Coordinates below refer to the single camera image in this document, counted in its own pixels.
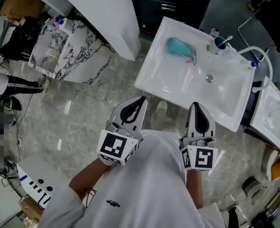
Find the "cup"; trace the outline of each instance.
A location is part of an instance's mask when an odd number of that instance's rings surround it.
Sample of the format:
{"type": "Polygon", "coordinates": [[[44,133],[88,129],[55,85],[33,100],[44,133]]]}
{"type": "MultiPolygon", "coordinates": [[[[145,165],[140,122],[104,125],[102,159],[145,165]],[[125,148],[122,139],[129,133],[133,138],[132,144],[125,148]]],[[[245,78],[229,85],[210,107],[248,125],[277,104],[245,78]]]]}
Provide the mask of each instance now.
{"type": "Polygon", "coordinates": [[[226,42],[225,39],[221,36],[215,37],[209,47],[209,51],[214,54],[218,54],[219,52],[226,49],[226,42]]]}
{"type": "Polygon", "coordinates": [[[47,54],[47,58],[49,62],[57,62],[59,57],[60,57],[60,53],[59,51],[53,49],[53,48],[48,48],[48,50],[46,51],[47,54]]]}

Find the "white device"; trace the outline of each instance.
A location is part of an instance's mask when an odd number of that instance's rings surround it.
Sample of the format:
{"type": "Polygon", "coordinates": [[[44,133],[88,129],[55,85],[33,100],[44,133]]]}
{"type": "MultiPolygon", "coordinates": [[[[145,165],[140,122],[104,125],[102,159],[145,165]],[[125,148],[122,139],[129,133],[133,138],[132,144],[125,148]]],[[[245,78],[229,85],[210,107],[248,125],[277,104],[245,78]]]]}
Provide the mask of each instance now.
{"type": "Polygon", "coordinates": [[[138,148],[139,141],[135,138],[102,130],[97,145],[97,153],[107,162],[125,165],[138,148]]]}
{"type": "Polygon", "coordinates": [[[208,171],[215,167],[218,149],[187,145],[181,149],[184,167],[189,170],[208,171]]]}
{"type": "Polygon", "coordinates": [[[37,155],[18,162],[17,170],[23,189],[43,208],[59,186],[69,183],[68,178],[37,155]]]}
{"type": "Polygon", "coordinates": [[[216,127],[210,113],[198,102],[188,111],[187,133],[180,139],[184,167],[189,170],[212,170],[215,167],[218,149],[215,148],[216,127]]]}

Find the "white sink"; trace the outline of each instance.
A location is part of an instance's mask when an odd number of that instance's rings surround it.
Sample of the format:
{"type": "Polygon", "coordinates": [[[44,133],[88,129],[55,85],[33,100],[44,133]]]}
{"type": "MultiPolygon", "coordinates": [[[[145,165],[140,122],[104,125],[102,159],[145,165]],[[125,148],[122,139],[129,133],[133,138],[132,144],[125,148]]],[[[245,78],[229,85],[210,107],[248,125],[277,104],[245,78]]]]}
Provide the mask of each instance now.
{"type": "Polygon", "coordinates": [[[241,65],[208,52],[206,45],[212,39],[202,31],[164,17],[135,86],[185,109],[197,101],[217,123],[235,132],[250,95],[254,70],[245,71],[241,65]],[[196,49],[196,66],[167,54],[165,43],[170,37],[178,37],[196,49]],[[213,77],[212,83],[207,82],[207,75],[213,77]]]}
{"type": "Polygon", "coordinates": [[[250,125],[280,148],[280,91],[273,83],[260,91],[250,125]]]}

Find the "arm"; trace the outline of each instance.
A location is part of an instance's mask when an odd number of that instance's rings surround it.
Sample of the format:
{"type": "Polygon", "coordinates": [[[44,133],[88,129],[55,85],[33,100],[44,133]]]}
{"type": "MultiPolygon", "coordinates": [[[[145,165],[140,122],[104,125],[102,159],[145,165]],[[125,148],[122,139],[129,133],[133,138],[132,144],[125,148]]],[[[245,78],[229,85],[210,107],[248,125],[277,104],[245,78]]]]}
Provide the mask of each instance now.
{"type": "Polygon", "coordinates": [[[86,189],[94,187],[97,181],[109,169],[98,158],[78,173],[70,182],[69,187],[73,189],[81,200],[87,195],[86,189]]]}
{"type": "Polygon", "coordinates": [[[203,192],[200,171],[188,171],[186,188],[191,195],[197,209],[203,207],[203,192]]]}

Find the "black pants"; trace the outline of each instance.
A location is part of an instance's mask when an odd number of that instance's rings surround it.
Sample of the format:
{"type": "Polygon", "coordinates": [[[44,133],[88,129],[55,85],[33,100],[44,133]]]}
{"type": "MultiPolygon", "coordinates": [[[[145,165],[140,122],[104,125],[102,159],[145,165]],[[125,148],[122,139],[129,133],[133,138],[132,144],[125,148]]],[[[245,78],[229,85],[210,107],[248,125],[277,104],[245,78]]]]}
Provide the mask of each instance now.
{"type": "Polygon", "coordinates": [[[238,227],[239,227],[238,216],[236,214],[236,207],[234,207],[229,210],[229,227],[228,228],[238,228],[238,227]]]}
{"type": "Polygon", "coordinates": [[[8,86],[2,96],[11,96],[16,94],[35,94],[41,93],[43,88],[37,82],[31,82],[23,78],[8,76],[8,86]]]}

